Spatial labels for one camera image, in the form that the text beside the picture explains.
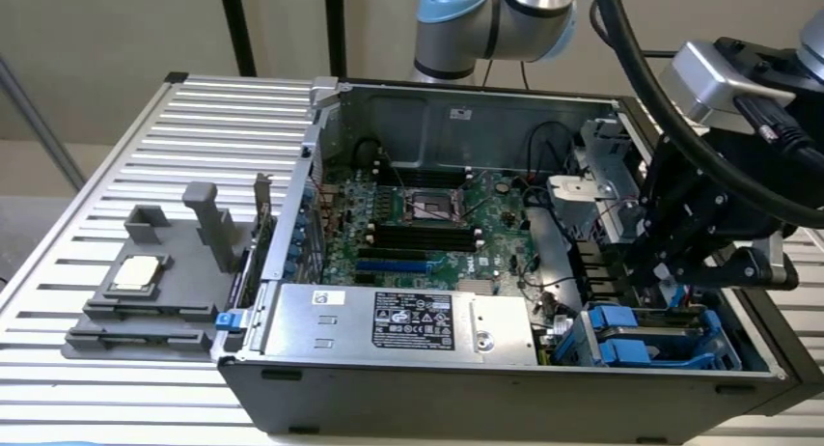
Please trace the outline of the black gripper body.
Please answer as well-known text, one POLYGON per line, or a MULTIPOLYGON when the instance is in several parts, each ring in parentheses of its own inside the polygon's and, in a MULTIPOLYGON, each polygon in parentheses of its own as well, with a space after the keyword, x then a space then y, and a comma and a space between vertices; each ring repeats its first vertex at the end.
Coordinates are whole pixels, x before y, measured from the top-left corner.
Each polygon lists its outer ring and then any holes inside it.
POLYGON ((703 134, 725 160, 723 184, 761 213, 782 223, 822 227, 822 100, 781 106, 767 98, 735 98, 742 129, 715 125, 703 134))

